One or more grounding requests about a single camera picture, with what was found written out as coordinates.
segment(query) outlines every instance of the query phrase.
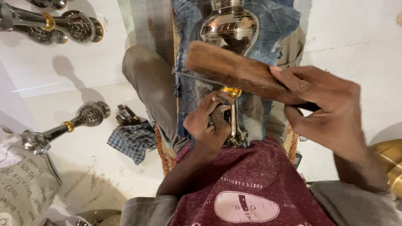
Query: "hand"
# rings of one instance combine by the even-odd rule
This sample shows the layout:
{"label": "hand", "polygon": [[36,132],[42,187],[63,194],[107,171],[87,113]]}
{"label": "hand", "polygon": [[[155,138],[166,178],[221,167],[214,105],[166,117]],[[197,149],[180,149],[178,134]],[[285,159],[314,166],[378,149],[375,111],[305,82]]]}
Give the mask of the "hand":
{"label": "hand", "polygon": [[272,75],[303,100],[322,109],[303,117],[286,105],[285,115],[296,134],[331,149],[339,157],[357,160],[367,151],[361,129],[360,86],[313,66],[281,70]]}
{"label": "hand", "polygon": [[[183,126],[193,136],[194,150],[199,157],[210,161],[221,149],[231,131],[230,125],[223,119],[223,112],[229,110],[233,103],[234,100],[226,93],[212,91],[184,120]],[[208,125],[209,115],[213,125]]]}

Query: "checkered rag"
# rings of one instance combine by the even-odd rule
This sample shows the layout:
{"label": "checkered rag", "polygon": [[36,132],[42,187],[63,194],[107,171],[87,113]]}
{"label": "checkered rag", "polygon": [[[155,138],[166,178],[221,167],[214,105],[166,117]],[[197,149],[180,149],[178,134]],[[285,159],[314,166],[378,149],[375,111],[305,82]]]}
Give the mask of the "checkered rag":
{"label": "checkered rag", "polygon": [[148,120],[138,124],[121,126],[113,130],[107,144],[134,160],[136,165],[145,159],[146,149],[155,149],[155,131]]}

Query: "brown brush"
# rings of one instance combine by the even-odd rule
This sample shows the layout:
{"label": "brown brush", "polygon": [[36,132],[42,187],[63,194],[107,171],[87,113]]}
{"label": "brown brush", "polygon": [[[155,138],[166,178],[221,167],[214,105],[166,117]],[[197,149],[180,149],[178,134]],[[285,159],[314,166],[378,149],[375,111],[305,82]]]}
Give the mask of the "brown brush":
{"label": "brown brush", "polygon": [[319,109],[314,103],[297,97],[276,80],[268,64],[201,41],[191,42],[185,65],[188,69],[229,87],[311,111]]}

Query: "grey pants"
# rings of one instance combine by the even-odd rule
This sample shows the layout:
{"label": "grey pants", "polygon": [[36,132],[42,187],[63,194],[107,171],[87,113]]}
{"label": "grey pants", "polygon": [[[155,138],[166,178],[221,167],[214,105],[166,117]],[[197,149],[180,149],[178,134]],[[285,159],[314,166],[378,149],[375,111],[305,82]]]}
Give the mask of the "grey pants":
{"label": "grey pants", "polygon": [[[305,35],[300,27],[284,38],[281,42],[283,56],[278,61],[278,66],[298,66],[304,42]],[[150,111],[168,148],[173,148],[177,154],[189,140],[178,137],[176,132],[177,99],[173,96],[174,76],[169,65],[150,48],[136,45],[124,54],[123,74]],[[284,104],[274,101],[265,132],[281,145],[285,142],[288,124],[283,106]]]}
{"label": "grey pants", "polygon": [[177,100],[171,71],[168,63],[146,46],[133,46],[124,54],[124,76],[156,121],[166,146],[177,154],[189,140],[176,133]]}

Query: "white tile floor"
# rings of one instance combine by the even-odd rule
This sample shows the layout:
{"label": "white tile floor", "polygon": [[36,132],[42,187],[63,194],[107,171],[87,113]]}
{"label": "white tile floor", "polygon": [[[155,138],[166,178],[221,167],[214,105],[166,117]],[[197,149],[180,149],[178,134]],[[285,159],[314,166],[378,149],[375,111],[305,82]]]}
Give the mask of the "white tile floor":
{"label": "white tile floor", "polygon": [[[25,0],[9,3],[39,11]],[[117,2],[74,0],[68,1],[67,9],[96,16],[107,30],[104,40],[41,46],[20,34],[0,33],[0,90],[20,90],[12,93],[19,96],[1,92],[2,98],[7,97],[1,102],[1,123],[18,131],[28,127],[43,131],[72,118],[86,101],[104,100],[112,108],[111,117],[99,127],[77,128],[52,143],[50,155],[64,181],[47,212],[52,220],[89,210],[119,210],[128,198],[154,195],[163,178],[156,151],[147,152],[145,161],[136,166],[106,144],[117,126],[118,104],[147,117],[132,87],[118,83],[125,81],[121,59],[129,42]],[[399,0],[312,3],[302,64],[362,85],[363,128],[369,144],[402,136],[402,28],[394,21],[401,10]],[[10,104],[8,97],[18,101]],[[337,179],[329,150],[312,141],[299,143],[298,150],[303,155],[299,172],[308,181]]]}

